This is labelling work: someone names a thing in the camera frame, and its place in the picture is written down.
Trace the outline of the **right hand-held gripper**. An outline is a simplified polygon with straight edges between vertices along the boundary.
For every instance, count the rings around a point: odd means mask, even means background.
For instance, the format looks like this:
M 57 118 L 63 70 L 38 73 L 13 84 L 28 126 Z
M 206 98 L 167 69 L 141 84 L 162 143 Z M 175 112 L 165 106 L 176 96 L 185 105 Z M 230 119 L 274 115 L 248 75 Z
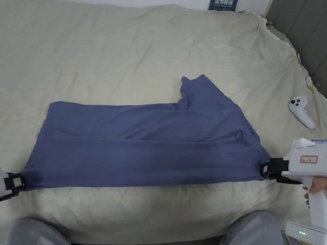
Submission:
M 272 158 L 264 163 L 260 175 L 282 184 L 311 188 L 314 177 L 327 176 L 327 146 L 300 138 L 293 141 L 292 148 L 284 158 Z M 285 233 L 311 245 L 327 243 L 327 192 L 322 189 L 309 194 L 311 224 L 306 226 L 288 221 Z

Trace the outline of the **person's right hand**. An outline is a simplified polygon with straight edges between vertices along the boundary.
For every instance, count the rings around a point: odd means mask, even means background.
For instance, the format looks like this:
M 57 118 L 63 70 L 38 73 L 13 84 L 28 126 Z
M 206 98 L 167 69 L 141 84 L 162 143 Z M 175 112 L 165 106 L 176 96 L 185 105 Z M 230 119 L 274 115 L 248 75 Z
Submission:
M 303 187 L 307 193 L 304 195 L 304 198 L 306 199 L 306 204 L 309 207 L 309 194 L 316 194 L 322 189 L 327 189 L 327 178 L 326 177 L 314 177 L 312 179 L 312 185 L 310 190 L 308 188 Z

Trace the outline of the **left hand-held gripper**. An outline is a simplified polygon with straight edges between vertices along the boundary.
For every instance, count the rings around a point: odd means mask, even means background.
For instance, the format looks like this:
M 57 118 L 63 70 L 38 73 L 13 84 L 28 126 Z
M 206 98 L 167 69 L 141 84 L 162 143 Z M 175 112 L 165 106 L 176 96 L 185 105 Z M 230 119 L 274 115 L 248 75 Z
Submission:
M 3 170 L 0 170 L 0 202 L 18 196 L 19 192 L 25 189 L 26 182 L 22 174 L 5 173 Z

